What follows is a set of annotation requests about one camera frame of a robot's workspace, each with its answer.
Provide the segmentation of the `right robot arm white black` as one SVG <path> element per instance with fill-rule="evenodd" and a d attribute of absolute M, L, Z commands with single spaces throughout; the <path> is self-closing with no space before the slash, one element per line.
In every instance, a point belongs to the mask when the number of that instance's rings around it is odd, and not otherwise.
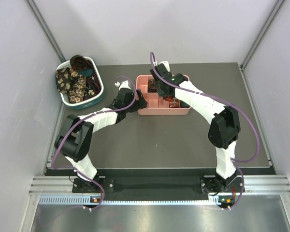
<path fill-rule="evenodd" d="M 217 166 L 214 179 L 205 183 L 206 193 L 228 191 L 236 178 L 233 162 L 240 132 L 238 111 L 208 97 L 184 75 L 172 73 L 160 64 L 150 70 L 161 97 L 173 97 L 199 113 L 209 124 L 208 139 L 215 147 Z"/>

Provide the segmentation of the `teal white laundry basket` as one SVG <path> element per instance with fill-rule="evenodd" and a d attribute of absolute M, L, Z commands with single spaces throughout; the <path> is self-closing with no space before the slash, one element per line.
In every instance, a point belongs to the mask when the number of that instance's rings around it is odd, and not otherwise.
<path fill-rule="evenodd" d="M 79 103 L 69 103 L 68 95 L 62 94 L 59 92 L 61 100 L 64 103 L 64 105 L 66 105 L 67 107 L 70 107 L 72 109 L 77 109 L 77 110 L 85 109 L 85 108 L 88 108 L 90 106 L 93 106 L 93 105 L 99 103 L 103 99 L 103 95 L 104 95 L 104 84 L 103 84 L 103 81 L 101 79 L 100 73 L 97 69 L 97 66 L 96 66 L 94 60 L 90 57 L 84 57 L 84 58 L 86 58 L 92 62 L 93 68 L 94 68 L 94 73 L 97 75 L 102 89 L 101 89 L 101 92 L 96 97 L 93 97 L 93 98 L 86 100 L 86 101 L 83 100 L 82 102 L 79 102 Z M 70 60 L 60 64 L 56 70 L 62 69 L 62 68 L 71 68 Z"/>

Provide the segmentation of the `red orange patterned rolled tie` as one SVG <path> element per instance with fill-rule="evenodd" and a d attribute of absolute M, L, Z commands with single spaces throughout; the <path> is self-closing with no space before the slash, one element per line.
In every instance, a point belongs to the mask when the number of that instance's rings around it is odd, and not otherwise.
<path fill-rule="evenodd" d="M 169 108 L 180 108 L 180 101 L 177 99 L 171 99 L 169 102 Z"/>

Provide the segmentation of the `orange navy striped tie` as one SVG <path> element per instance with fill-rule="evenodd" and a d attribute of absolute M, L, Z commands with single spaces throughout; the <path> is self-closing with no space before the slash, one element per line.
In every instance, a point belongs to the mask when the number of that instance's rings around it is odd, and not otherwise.
<path fill-rule="evenodd" d="M 168 101 L 168 102 L 176 102 L 177 101 L 177 98 L 172 97 L 172 96 L 167 96 L 167 97 L 164 97 L 163 99 L 165 101 Z"/>

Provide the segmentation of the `dark teal tie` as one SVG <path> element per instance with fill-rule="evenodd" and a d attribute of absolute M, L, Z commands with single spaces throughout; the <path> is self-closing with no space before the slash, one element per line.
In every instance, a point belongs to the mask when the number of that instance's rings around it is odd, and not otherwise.
<path fill-rule="evenodd" d="M 86 78 L 94 77 L 94 70 L 92 68 L 80 70 L 78 73 Z"/>

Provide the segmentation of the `dark red striped tie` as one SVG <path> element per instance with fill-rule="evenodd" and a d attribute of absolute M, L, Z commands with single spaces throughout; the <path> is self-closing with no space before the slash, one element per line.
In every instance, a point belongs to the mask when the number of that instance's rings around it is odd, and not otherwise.
<path fill-rule="evenodd" d="M 101 85 L 97 75 L 94 73 L 91 77 L 86 78 L 86 89 L 83 100 L 89 100 L 96 97 L 101 92 Z"/>

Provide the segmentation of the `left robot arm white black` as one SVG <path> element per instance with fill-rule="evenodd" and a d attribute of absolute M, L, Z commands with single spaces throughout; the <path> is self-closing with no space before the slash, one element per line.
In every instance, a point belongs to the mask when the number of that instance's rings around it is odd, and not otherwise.
<path fill-rule="evenodd" d="M 88 191 L 96 191 L 100 186 L 99 174 L 93 166 L 88 152 L 92 134 L 125 119 L 147 107 L 140 89 L 123 87 L 108 107 L 87 116 L 68 115 L 56 137 L 54 147 L 72 164 L 78 181 Z"/>

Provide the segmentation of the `dark brown rolled tie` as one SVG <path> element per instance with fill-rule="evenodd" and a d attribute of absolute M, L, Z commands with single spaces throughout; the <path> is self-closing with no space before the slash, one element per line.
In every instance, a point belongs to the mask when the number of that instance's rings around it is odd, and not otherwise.
<path fill-rule="evenodd" d="M 80 55 L 75 55 L 70 59 L 71 68 L 74 71 L 82 71 L 87 69 L 94 69 L 93 64 L 90 60 Z"/>

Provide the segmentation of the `brown floral tie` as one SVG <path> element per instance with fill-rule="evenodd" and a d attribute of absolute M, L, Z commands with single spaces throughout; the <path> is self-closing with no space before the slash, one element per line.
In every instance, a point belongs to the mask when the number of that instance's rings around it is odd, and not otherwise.
<path fill-rule="evenodd" d="M 72 68 L 56 70 L 56 85 L 58 92 L 67 94 L 69 103 L 79 103 L 84 100 L 87 78 Z"/>

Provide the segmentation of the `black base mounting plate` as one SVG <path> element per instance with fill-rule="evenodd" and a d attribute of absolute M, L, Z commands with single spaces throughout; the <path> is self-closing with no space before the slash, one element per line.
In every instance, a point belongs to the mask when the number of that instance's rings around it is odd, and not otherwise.
<path fill-rule="evenodd" d="M 240 193 L 238 172 L 224 180 L 214 168 L 98 169 L 106 201 L 188 201 Z"/>

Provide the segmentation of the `pink compartment organizer box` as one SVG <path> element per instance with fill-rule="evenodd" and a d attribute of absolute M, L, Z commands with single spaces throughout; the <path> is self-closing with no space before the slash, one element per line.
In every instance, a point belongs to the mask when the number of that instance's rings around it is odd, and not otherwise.
<path fill-rule="evenodd" d="M 152 75 L 139 75 L 136 78 L 136 87 L 140 89 L 147 107 L 138 110 L 138 114 L 143 116 L 181 116 L 187 115 L 191 107 L 170 108 L 169 102 L 160 97 L 157 92 L 148 92 L 148 82 L 153 79 Z"/>

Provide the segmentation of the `dark red floral rolled tie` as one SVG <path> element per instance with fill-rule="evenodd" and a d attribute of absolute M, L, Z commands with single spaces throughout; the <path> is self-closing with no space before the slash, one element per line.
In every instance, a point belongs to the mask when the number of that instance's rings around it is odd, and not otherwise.
<path fill-rule="evenodd" d="M 147 92 L 148 93 L 156 93 L 157 92 L 157 85 L 156 85 L 156 81 L 154 79 L 148 80 Z"/>

